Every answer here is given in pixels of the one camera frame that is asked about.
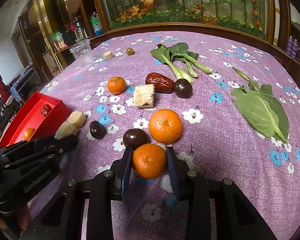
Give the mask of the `dark plum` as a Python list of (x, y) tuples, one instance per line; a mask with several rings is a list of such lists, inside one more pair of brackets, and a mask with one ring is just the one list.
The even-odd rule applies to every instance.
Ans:
[(105, 127), (98, 121), (92, 121), (89, 125), (90, 134), (95, 139), (102, 139), (106, 135)]
[(148, 142), (149, 138), (147, 133), (139, 128), (129, 129), (123, 135), (124, 145), (134, 150)]
[(192, 85), (186, 79), (178, 79), (173, 87), (175, 94), (180, 98), (189, 98), (193, 93)]

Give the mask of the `large red jujube date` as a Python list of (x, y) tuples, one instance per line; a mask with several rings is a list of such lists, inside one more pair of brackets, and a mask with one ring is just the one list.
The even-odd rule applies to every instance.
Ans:
[(49, 104), (45, 104), (41, 108), (40, 112), (42, 113), (43, 116), (47, 116), (51, 112), (51, 110), (52, 110), (52, 107)]

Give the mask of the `long beige cake piece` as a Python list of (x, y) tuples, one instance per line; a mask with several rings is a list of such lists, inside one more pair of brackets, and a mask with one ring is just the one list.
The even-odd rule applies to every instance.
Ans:
[(87, 121), (87, 116), (80, 111), (72, 112), (68, 118), (68, 122), (77, 129), (82, 128), (86, 123), (86, 121)]

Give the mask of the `purple floral tablecloth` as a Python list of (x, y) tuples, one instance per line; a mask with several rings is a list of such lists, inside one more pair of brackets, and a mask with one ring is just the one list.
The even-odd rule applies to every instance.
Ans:
[[(184, 42), (211, 74), (200, 73), (189, 98), (155, 95), (152, 108), (137, 108), (133, 96), (146, 77), (173, 78), (152, 56), (157, 45)], [(65, 154), (62, 172), (29, 203), (36, 217), (68, 178), (87, 180), (120, 159), (131, 128), (148, 135), (151, 147), (173, 147), (191, 170), (213, 180), (231, 178), (278, 239), (300, 226), (300, 89), (268, 53), (224, 38), (157, 32), (113, 38), (74, 62), (42, 90), (83, 112), (106, 130), (95, 139), (89, 125)]]

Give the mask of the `beige cake cube far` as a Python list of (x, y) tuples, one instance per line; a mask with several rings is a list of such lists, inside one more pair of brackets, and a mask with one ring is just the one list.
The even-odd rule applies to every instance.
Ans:
[(155, 87), (153, 84), (139, 85), (135, 87), (133, 93), (133, 103), (137, 108), (154, 107)]

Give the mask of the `person in red coat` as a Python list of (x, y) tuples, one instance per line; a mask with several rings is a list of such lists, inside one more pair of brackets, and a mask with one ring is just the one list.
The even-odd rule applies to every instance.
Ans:
[(11, 96), (10, 87), (3, 83), (1, 75), (0, 75), (0, 96), (3, 102), (6, 102)]

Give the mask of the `small orange tangerine far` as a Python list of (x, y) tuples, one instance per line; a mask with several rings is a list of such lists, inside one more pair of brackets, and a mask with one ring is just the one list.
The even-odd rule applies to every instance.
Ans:
[(114, 76), (108, 80), (107, 87), (111, 94), (119, 95), (126, 90), (126, 81), (120, 76)]

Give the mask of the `clear plastic cup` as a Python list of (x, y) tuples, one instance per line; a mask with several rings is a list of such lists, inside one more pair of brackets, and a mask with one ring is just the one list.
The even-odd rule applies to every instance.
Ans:
[(74, 62), (83, 65), (92, 64), (94, 59), (91, 52), (92, 49), (88, 38), (79, 41), (70, 48), (70, 53), (74, 58)]

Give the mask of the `tiny beige cake piece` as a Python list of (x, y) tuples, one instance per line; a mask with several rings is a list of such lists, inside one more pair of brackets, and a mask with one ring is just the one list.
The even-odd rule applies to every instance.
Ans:
[(111, 51), (106, 51), (104, 54), (103, 54), (103, 58), (108, 61), (108, 60), (111, 60), (114, 58), (114, 54), (111, 52)]

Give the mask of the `large green leaf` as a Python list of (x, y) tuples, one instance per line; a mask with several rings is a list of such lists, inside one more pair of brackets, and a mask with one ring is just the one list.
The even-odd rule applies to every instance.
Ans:
[(256, 132), (265, 137), (287, 143), (289, 135), (289, 120), (283, 106), (273, 96), (272, 86), (259, 85), (239, 69), (232, 69), (245, 81), (247, 86), (240, 86), (231, 91), (232, 100), (247, 123)]

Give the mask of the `green bok choy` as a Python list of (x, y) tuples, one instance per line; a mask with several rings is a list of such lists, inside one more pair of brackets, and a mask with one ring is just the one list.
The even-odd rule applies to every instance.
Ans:
[(151, 50), (151, 55), (162, 64), (169, 66), (176, 80), (185, 79), (189, 83), (194, 83), (194, 79), (198, 77), (198, 74), (193, 67), (205, 74), (212, 74), (213, 72), (212, 68), (201, 64), (197, 60), (199, 54), (189, 51), (189, 45), (185, 42), (170, 47), (158, 44), (155, 49)]

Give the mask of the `small green olive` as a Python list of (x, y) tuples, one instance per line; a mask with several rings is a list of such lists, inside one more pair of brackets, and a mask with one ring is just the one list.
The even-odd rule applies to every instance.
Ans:
[(132, 48), (127, 48), (126, 49), (126, 54), (129, 55), (129, 56), (133, 55), (134, 54), (134, 50)]

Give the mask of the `green label water bottle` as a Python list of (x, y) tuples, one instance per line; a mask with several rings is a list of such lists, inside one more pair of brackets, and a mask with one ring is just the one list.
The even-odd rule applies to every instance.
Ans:
[(100, 18), (96, 12), (93, 12), (91, 17), (90, 17), (91, 24), (94, 29), (94, 33), (96, 36), (102, 35), (103, 34), (103, 29), (101, 25)]

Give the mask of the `purple bottles on shelf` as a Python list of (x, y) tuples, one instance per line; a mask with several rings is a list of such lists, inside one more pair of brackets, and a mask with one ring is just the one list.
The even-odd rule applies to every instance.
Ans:
[(292, 36), (288, 38), (287, 47), (286, 47), (286, 53), (291, 57), (295, 58), (296, 54), (298, 52), (298, 42), (296, 39), (293, 39)]

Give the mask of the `flower and bamboo display case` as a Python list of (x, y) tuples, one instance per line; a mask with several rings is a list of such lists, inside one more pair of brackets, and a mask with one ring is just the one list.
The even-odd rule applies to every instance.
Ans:
[(106, 30), (137, 24), (218, 25), (273, 42), (275, 0), (95, 0)]

